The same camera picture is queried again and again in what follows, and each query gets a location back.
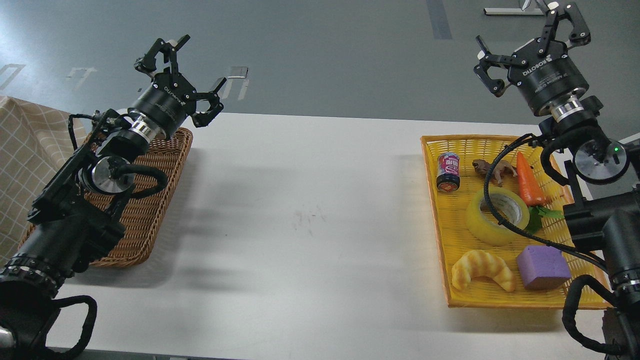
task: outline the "tape roll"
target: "tape roll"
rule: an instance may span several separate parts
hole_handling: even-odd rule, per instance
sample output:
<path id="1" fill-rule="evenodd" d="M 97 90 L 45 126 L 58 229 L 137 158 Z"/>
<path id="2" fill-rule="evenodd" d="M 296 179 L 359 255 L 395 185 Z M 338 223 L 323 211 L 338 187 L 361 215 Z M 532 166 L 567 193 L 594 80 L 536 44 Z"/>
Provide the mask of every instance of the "tape roll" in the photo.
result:
<path id="1" fill-rule="evenodd" d="M 489 187 L 492 204 L 505 214 L 505 217 L 517 227 L 524 229 L 529 223 L 529 210 L 524 201 L 515 193 L 494 186 Z M 518 237 L 516 233 L 498 225 L 482 214 L 487 208 L 484 193 L 478 191 L 467 207 L 467 229 L 479 240 L 494 246 L 503 246 Z"/>

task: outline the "purple sponge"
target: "purple sponge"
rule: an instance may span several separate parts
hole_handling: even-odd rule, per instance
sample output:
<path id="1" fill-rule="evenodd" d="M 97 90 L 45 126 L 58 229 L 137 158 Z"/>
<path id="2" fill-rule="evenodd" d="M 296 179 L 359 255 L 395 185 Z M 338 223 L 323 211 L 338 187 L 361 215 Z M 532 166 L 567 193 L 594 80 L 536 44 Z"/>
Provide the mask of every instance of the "purple sponge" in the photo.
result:
<path id="1" fill-rule="evenodd" d="M 560 250 L 550 246 L 527 246 L 516 261 L 527 290 L 555 289 L 571 279 L 569 266 Z"/>

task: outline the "cable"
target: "cable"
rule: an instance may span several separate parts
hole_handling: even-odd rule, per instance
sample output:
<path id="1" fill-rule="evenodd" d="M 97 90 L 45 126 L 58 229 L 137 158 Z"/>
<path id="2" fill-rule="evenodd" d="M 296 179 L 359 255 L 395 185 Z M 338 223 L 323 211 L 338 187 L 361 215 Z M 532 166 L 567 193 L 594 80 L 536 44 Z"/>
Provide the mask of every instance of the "cable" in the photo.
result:
<path id="1" fill-rule="evenodd" d="M 152 188 L 140 190 L 131 194 L 132 199 L 142 199 L 155 193 L 159 193 L 166 187 L 168 183 L 167 176 L 162 170 L 154 167 L 148 167 L 146 165 L 125 164 L 121 165 L 113 172 L 113 175 L 116 178 L 124 174 L 140 174 L 150 176 L 157 181 L 157 185 L 153 186 Z"/>
<path id="2" fill-rule="evenodd" d="M 84 323 L 82 325 L 82 333 L 80 334 L 80 340 L 69 350 L 65 352 L 56 352 L 49 348 L 43 348 L 40 351 L 40 357 L 45 360 L 72 360 L 78 357 L 82 351 L 84 351 L 89 345 L 89 341 L 91 340 L 91 335 L 93 332 L 93 326 L 95 325 L 95 319 L 98 313 L 98 304 L 95 300 L 88 295 L 80 295 L 74 297 L 67 297 L 64 299 L 52 300 L 51 301 L 54 307 L 58 309 L 62 309 L 63 307 L 76 305 L 76 304 L 86 304 L 89 308 L 86 313 L 86 318 L 84 319 Z"/>
<path id="3" fill-rule="evenodd" d="M 575 314 L 578 311 L 578 305 L 582 296 L 582 289 L 589 286 L 593 291 L 608 301 L 611 305 L 616 306 L 617 299 L 613 293 L 607 290 L 591 275 L 580 275 L 576 277 L 569 285 L 569 291 L 564 300 L 564 309 L 562 310 L 562 323 L 569 335 L 578 341 L 583 347 L 595 352 L 610 355 L 623 355 L 625 349 L 618 344 L 601 344 L 594 339 L 587 338 L 583 335 L 575 324 Z"/>
<path id="4" fill-rule="evenodd" d="M 507 156 L 507 154 L 509 154 L 511 151 L 517 149 L 519 146 L 527 144 L 527 142 L 529 142 L 529 140 L 531 140 L 534 137 L 535 136 L 533 134 L 530 134 L 530 133 L 522 135 L 520 138 L 516 139 L 514 142 L 512 142 L 511 144 L 506 146 L 505 149 L 503 151 L 501 151 L 500 154 L 498 154 L 498 156 L 495 158 L 495 160 L 491 164 L 491 167 L 489 168 L 489 171 L 487 171 L 487 173 L 486 173 L 486 177 L 484 179 L 484 187 L 483 187 L 484 201 L 486 202 L 486 204 L 487 204 L 487 206 L 489 208 L 489 211 L 491 211 L 491 214 L 493 215 L 493 217 L 495 217 L 498 220 L 498 225 L 502 225 L 502 226 L 506 227 L 507 229 L 513 231 L 516 234 L 519 234 L 521 236 L 525 236 L 526 238 L 530 238 L 532 240 L 538 241 L 538 242 L 543 243 L 543 244 L 545 244 L 547 246 L 555 247 L 556 249 L 558 249 L 560 251 L 563 251 L 563 252 L 565 252 L 567 254 L 575 256 L 576 258 L 579 258 L 579 259 L 582 259 L 584 261 L 587 261 L 588 263 L 591 263 L 591 264 L 597 266 L 598 268 L 602 269 L 602 271 L 604 271 L 605 274 L 606 274 L 607 273 L 607 268 L 605 266 L 604 260 L 601 259 L 600 257 L 598 257 L 597 255 L 591 254 L 591 253 L 584 253 L 584 252 L 579 251 L 575 247 L 563 245 L 563 244 L 560 244 L 560 243 L 555 243 L 553 241 L 549 241 L 549 240 L 540 238 L 538 236 L 535 236 L 535 235 L 533 235 L 531 233 L 528 233 L 527 231 L 524 231 L 521 228 L 517 227 L 516 225 L 512 224 L 508 219 L 504 218 L 504 216 L 502 216 L 498 212 L 496 207 L 491 202 L 491 198 L 489 197 L 489 183 L 491 182 L 491 177 L 492 177 L 493 171 L 495 170 L 495 167 L 498 165 L 500 160 L 502 160 L 505 156 Z"/>
<path id="5" fill-rule="evenodd" d="M 74 147 L 74 151 L 78 149 L 78 142 L 76 140 L 76 134 L 74 133 L 74 119 L 89 119 L 94 120 L 93 116 L 85 114 L 69 114 L 67 129 L 69 131 L 69 138 L 71 139 L 71 145 Z"/>

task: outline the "white table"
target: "white table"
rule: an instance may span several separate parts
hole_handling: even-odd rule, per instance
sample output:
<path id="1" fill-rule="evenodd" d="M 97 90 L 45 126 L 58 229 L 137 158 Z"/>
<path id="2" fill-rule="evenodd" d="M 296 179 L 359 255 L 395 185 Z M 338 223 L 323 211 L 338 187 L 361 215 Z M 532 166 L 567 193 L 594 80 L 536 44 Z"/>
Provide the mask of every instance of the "white table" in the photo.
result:
<path id="1" fill-rule="evenodd" d="M 91 349 L 231 359 L 602 359 L 560 311 L 449 309 L 419 138 L 536 126 L 221 114 L 193 148 L 150 259 L 91 269 Z M 49 346 L 70 347 L 85 308 Z M 601 311 L 579 311 L 602 341 Z"/>

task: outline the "beige cloth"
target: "beige cloth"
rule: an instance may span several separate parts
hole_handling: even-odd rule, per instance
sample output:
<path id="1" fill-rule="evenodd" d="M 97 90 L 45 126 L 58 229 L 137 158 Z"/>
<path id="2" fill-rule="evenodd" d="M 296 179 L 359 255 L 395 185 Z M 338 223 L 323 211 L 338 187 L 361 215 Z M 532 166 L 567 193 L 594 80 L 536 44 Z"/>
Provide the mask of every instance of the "beige cloth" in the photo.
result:
<path id="1" fill-rule="evenodd" d="M 27 213 L 58 169 L 73 153 L 69 114 L 0 96 L 0 261 L 17 250 L 28 228 Z M 74 120 L 81 143 L 86 131 Z"/>

